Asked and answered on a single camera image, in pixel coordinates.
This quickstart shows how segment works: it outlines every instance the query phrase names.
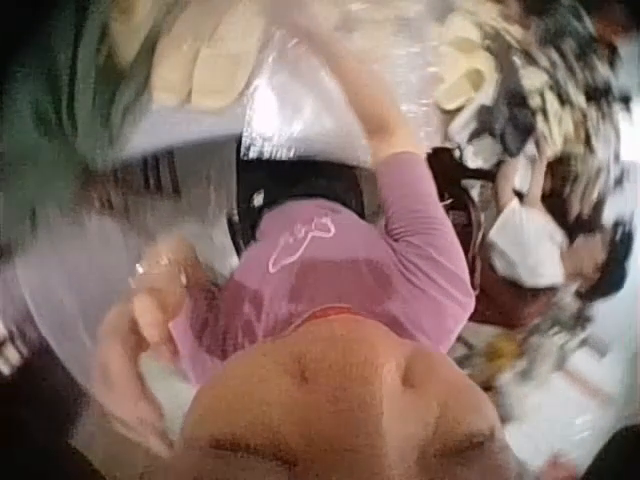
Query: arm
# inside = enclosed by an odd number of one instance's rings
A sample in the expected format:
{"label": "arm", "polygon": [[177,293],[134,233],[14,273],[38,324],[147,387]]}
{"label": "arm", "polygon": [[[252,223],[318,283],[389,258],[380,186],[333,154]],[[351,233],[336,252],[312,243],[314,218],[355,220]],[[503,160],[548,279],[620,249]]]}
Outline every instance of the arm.
{"label": "arm", "polygon": [[337,79],[365,132],[373,165],[377,166],[396,152],[424,154],[424,148],[382,76],[345,47],[333,32],[312,22],[309,12],[294,16],[286,27],[327,64]]}
{"label": "arm", "polygon": [[515,185],[516,175],[518,174],[518,161],[519,160],[515,158],[505,161],[500,166],[498,174],[496,175],[493,188],[495,190],[496,204],[499,213],[502,213],[509,204],[517,198],[513,192],[513,186]]}
{"label": "arm", "polygon": [[531,183],[523,201],[524,205],[527,207],[542,207],[542,190],[544,188],[544,178],[547,172],[547,163],[547,158],[541,156],[536,159],[533,165],[533,169],[531,170]]}

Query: clothing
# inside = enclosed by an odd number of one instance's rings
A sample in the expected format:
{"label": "clothing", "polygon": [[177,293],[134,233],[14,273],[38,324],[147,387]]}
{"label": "clothing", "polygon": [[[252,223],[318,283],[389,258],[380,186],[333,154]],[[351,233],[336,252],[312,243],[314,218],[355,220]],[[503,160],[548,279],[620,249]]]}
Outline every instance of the clothing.
{"label": "clothing", "polygon": [[147,89],[158,26],[125,72],[105,43],[111,2],[56,3],[3,79],[0,241],[21,240],[34,209],[69,202],[85,169],[111,166]]}
{"label": "clothing", "polygon": [[353,167],[311,158],[247,160],[240,146],[238,142],[237,218],[230,225],[238,255],[255,241],[263,215],[292,199],[324,198],[364,218],[362,189]]}
{"label": "clothing", "polygon": [[199,320],[206,328],[196,335],[189,315],[170,324],[194,383],[327,306],[348,306],[428,348],[451,347],[475,296],[433,177],[407,152],[383,161],[377,176],[382,230],[323,199],[290,201],[264,216],[256,242]]}
{"label": "clothing", "polygon": [[487,238],[496,272],[526,288],[565,281],[561,253],[569,240],[550,215],[515,198],[500,213]]}

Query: chair backrest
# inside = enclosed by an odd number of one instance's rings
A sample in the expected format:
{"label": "chair backrest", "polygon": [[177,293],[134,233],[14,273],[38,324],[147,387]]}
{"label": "chair backrest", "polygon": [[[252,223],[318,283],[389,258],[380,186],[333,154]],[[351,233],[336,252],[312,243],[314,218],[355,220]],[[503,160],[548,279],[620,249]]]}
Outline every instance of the chair backrest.
{"label": "chair backrest", "polygon": [[476,202],[462,187],[467,169],[456,158],[455,150],[438,147],[427,155],[438,196],[442,202],[467,259],[471,282],[476,293],[480,290],[480,245],[484,235],[484,222]]}
{"label": "chair backrest", "polygon": [[502,278],[491,266],[483,242],[482,213],[461,182],[469,178],[492,181],[493,174],[466,168],[450,148],[435,148],[427,155],[427,161],[466,255],[477,294],[471,321],[508,329],[528,327],[550,308],[556,291],[521,287]]}

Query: dough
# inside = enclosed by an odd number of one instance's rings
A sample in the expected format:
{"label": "dough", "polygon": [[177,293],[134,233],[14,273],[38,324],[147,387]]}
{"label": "dough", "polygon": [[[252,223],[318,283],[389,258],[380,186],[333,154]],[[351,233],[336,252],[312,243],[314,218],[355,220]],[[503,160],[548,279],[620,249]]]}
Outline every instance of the dough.
{"label": "dough", "polygon": [[131,65],[151,27],[175,3],[176,0],[114,0],[109,42],[118,65]]}
{"label": "dough", "polygon": [[201,48],[234,0],[187,0],[185,10],[160,38],[151,70],[154,103],[180,105],[189,98]]}
{"label": "dough", "polygon": [[193,73],[193,107],[218,110],[238,98],[251,75],[264,36],[261,8],[256,0],[240,0],[202,47]]}

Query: green cloth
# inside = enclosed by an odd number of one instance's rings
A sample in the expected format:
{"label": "green cloth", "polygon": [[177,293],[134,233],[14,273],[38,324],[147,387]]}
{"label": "green cloth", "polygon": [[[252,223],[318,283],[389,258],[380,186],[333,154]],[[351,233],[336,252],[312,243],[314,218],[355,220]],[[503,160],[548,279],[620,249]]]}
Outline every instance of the green cloth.
{"label": "green cloth", "polygon": [[127,72],[107,47],[109,0],[66,0],[11,66],[4,91],[0,239],[34,209],[68,205],[83,172],[105,169],[147,88],[156,28]]}

